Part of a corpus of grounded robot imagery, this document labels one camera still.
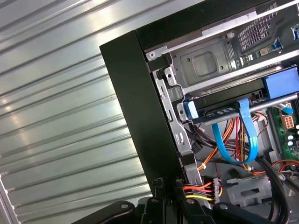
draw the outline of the metal shutter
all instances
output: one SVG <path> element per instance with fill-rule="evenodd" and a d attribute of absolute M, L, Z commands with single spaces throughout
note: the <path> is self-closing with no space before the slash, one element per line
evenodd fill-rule
<path fill-rule="evenodd" d="M 99 46 L 198 2 L 0 0 L 0 193 L 12 223 L 72 223 L 150 196 Z"/>

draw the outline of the red wire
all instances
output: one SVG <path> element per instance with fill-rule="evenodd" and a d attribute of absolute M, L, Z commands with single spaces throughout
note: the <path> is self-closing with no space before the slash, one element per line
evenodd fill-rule
<path fill-rule="evenodd" d="M 205 192 L 205 193 L 212 193 L 213 191 L 212 190 L 205 190 L 204 188 L 205 187 L 208 187 L 212 184 L 212 182 L 209 182 L 209 183 L 206 183 L 202 186 L 184 186 L 183 189 L 184 190 L 197 190 L 197 191 L 202 191 L 202 192 Z"/>
<path fill-rule="evenodd" d="M 282 163 L 282 162 L 292 162 L 292 163 L 287 163 L 287 164 L 283 165 L 283 166 L 279 169 L 279 171 L 280 171 L 282 168 L 285 168 L 285 167 L 287 167 L 287 166 L 290 165 L 290 164 L 291 164 L 291 165 L 297 165 L 297 166 L 299 165 L 299 162 L 296 161 L 296 160 L 278 160 L 278 161 L 272 163 L 271 166 L 275 166 L 275 165 L 277 165 L 277 164 L 279 164 L 279 163 Z M 252 171 L 252 173 L 258 175 L 258 174 L 264 174 L 265 171 Z"/>
<path fill-rule="evenodd" d="M 236 157 L 239 157 L 239 133 L 238 133 L 238 130 L 239 130 L 239 117 L 237 117 L 237 120 L 235 122 L 235 125 L 236 125 L 236 129 L 235 129 L 235 154 L 236 154 Z"/>
<path fill-rule="evenodd" d="M 287 166 L 291 166 L 291 165 L 299 166 L 299 164 L 297 163 L 287 163 L 279 169 L 279 172 L 283 171 Z"/>
<path fill-rule="evenodd" d="M 194 186 L 184 187 L 184 190 L 195 190 L 195 191 L 201 191 L 201 192 L 205 192 L 205 193 L 212 193 L 213 192 L 212 190 L 199 189 L 199 188 L 194 187 Z"/>
<path fill-rule="evenodd" d="M 263 128 L 263 130 L 260 131 L 260 133 L 257 135 L 258 137 L 261 135 L 261 133 L 263 133 L 264 130 L 266 130 L 268 127 L 268 124 L 266 124 L 266 126 Z"/>

